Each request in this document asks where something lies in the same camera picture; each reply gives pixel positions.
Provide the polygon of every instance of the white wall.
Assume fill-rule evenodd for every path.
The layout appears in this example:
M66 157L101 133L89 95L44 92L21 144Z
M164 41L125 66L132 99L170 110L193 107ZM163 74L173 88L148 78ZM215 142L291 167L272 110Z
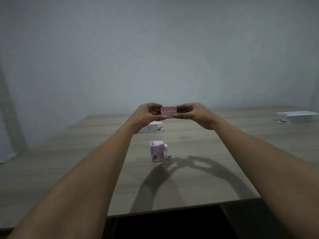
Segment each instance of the white wall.
M309 106L318 0L2 0L0 62L34 144L150 101Z
M0 112L0 162L11 157L13 153L13 149L10 145L10 139Z

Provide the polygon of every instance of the table surface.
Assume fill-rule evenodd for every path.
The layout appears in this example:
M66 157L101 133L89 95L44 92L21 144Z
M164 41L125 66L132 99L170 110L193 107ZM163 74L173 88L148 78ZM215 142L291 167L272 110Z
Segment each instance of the table surface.
M319 165L319 122L284 124L281 107L216 112L241 130ZM90 115L0 167L0 228L10 228L53 184L129 117ZM164 131L133 136L109 216L149 213L259 197L214 131L191 120L164 121ZM163 140L172 160L153 163L149 141Z

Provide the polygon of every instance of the open box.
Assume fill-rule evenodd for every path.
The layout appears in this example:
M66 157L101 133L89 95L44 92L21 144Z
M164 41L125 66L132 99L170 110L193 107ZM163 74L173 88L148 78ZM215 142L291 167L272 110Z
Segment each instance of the open box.
M160 113L168 118L173 118L173 114L177 113L176 106L165 106L160 109Z

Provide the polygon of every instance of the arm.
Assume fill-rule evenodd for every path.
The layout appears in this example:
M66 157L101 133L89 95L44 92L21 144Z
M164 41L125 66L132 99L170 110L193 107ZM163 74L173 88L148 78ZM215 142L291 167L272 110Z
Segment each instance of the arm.
M141 105L107 141L54 185L9 238L101 238L131 138L150 122L167 118L159 115L161 107Z
M308 162L227 123L200 103L175 118L215 130L265 203L298 238L319 238L319 173Z

